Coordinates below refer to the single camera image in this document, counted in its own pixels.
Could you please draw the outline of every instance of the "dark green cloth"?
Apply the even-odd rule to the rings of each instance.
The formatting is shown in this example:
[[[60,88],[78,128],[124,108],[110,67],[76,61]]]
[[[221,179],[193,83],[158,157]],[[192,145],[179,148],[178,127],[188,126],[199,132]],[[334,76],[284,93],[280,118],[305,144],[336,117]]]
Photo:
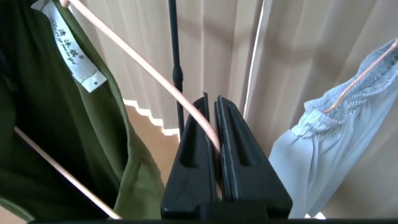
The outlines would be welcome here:
[[[108,217],[31,149],[16,125],[123,218],[159,218],[160,172],[127,118],[112,74],[56,2],[108,79],[88,93],[63,61],[49,19],[32,3],[0,0],[0,205],[27,221]]]

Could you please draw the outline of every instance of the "clothing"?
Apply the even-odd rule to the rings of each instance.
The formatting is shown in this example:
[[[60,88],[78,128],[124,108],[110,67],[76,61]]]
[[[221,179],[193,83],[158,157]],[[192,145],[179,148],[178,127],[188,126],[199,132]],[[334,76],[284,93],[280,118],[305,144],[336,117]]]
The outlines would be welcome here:
[[[18,126],[125,219],[160,218],[163,185],[119,88],[68,9],[56,6],[106,77],[89,93],[57,48],[35,0],[0,0],[0,205],[41,221],[107,218],[14,131]]]
[[[368,55],[355,77],[304,104],[298,125],[276,140],[269,160],[292,197],[289,218],[315,216],[363,155],[398,95],[398,50],[390,52],[330,113],[341,92],[380,57]]]

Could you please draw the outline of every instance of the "light blue garment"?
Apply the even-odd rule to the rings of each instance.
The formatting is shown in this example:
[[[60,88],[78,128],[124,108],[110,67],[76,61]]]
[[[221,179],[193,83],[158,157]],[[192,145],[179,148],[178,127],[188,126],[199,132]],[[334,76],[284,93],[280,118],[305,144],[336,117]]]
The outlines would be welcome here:
[[[368,55],[355,77],[304,103],[298,125],[281,135],[269,160],[292,197],[289,218],[315,216],[363,155],[398,95],[398,50],[376,65],[344,100],[324,114],[341,92],[392,44]]]

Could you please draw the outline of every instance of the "wooden floor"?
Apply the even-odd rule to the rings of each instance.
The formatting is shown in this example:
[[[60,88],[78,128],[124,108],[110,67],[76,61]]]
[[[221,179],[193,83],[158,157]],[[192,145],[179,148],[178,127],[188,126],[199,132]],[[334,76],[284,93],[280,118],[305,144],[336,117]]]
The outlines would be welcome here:
[[[148,117],[141,116],[133,107],[128,106],[127,112],[134,130],[152,153],[166,183],[177,152],[178,136],[164,136],[162,128],[154,126]],[[22,223],[21,219],[0,207],[0,224]]]

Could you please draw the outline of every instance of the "garment tag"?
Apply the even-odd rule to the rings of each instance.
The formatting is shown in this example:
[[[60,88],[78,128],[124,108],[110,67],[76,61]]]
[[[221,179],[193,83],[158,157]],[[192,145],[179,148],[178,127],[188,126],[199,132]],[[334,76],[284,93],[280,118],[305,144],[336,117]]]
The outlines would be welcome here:
[[[52,0],[39,0],[33,3],[31,8],[43,12],[50,19],[57,47],[77,82],[89,93],[106,82],[106,77],[77,44]]]

